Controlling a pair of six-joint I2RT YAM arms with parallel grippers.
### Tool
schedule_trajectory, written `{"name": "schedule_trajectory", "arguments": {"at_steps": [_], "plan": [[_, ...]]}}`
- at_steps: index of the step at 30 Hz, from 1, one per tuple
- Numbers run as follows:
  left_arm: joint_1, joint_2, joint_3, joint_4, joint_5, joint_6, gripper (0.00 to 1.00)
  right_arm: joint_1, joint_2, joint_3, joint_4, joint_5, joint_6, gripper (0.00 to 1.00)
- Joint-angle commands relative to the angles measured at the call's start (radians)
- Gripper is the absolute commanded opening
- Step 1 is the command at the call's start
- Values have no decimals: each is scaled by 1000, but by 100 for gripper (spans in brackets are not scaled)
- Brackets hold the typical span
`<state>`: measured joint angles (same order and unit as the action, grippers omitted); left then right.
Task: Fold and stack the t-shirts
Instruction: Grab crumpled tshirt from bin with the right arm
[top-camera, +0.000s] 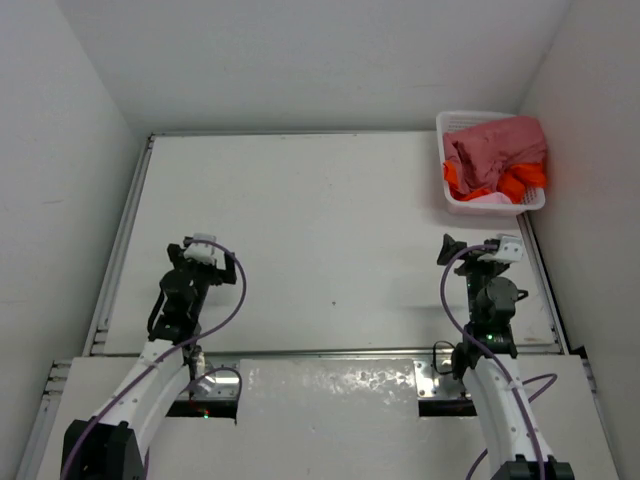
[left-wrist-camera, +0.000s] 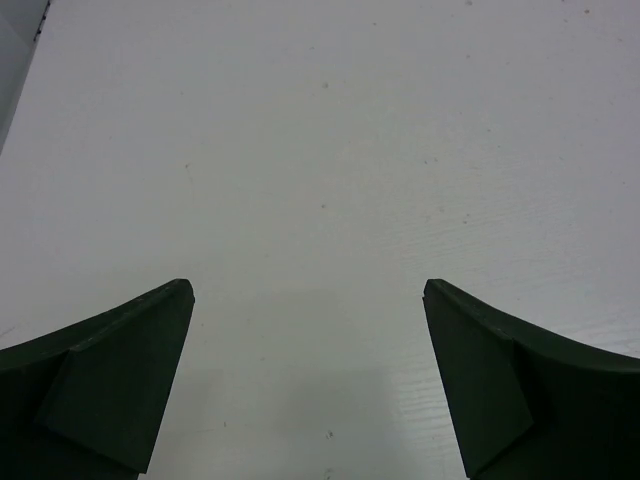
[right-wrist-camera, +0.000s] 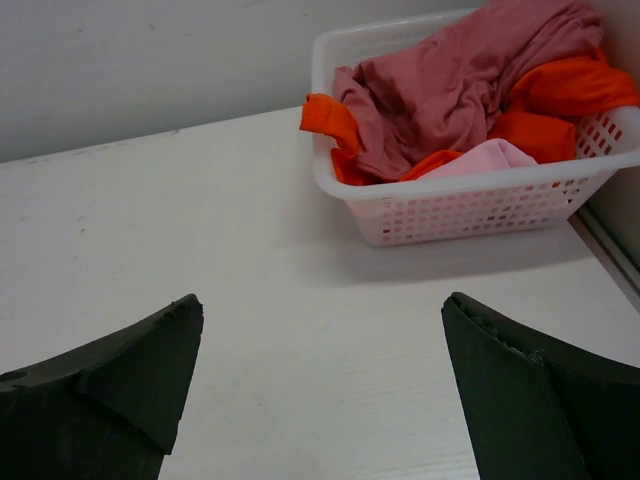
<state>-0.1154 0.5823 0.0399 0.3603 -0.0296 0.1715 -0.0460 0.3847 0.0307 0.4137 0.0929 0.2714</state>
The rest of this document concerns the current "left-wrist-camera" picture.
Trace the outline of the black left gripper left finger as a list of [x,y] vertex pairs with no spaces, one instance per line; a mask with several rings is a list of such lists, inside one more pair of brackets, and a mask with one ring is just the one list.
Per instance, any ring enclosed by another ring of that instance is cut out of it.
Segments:
[[1,352],[4,479],[147,472],[195,304],[187,279]]

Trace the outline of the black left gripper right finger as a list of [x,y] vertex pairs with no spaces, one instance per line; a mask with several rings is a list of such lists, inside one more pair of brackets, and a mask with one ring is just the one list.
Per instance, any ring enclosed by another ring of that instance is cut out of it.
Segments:
[[426,321],[469,479],[636,479],[639,361],[430,279]]

